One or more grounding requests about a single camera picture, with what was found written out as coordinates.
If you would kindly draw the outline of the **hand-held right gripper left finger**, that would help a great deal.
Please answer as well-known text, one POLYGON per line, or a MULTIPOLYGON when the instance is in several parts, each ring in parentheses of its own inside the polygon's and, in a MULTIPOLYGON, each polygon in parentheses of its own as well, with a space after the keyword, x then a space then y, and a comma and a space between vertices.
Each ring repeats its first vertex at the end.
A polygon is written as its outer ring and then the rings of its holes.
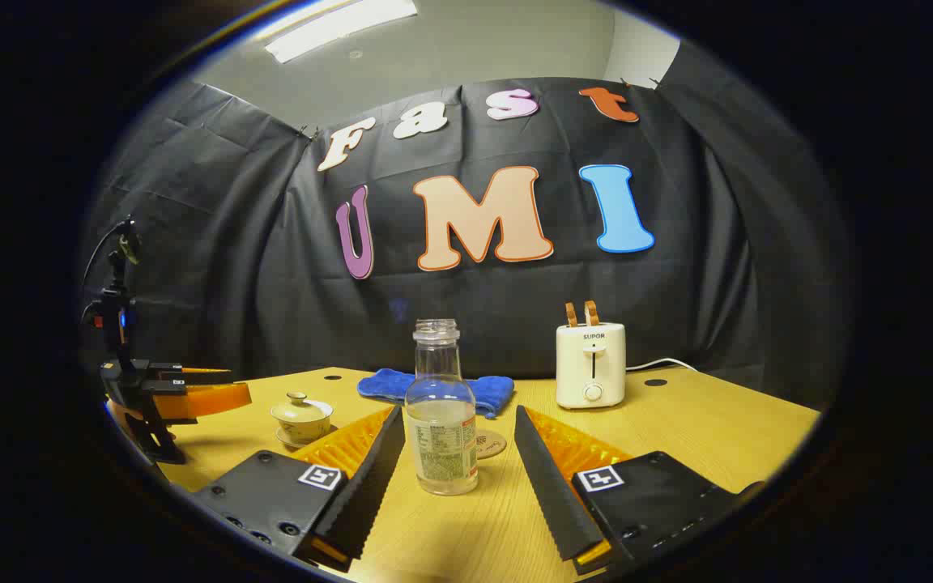
POLYGON ((293 455, 260 450, 193 493, 271 550, 347 572, 359 560, 405 443, 387 407, 293 455))

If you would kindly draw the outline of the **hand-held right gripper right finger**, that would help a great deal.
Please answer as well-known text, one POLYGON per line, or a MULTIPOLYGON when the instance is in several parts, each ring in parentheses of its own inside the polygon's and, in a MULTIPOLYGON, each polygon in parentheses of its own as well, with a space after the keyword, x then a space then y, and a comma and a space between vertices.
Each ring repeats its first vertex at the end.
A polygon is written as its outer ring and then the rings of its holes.
POLYGON ((525 406, 516 409, 514 440, 560 558, 581 575, 650 564, 764 486, 730 492, 669 453, 629 455, 525 406))

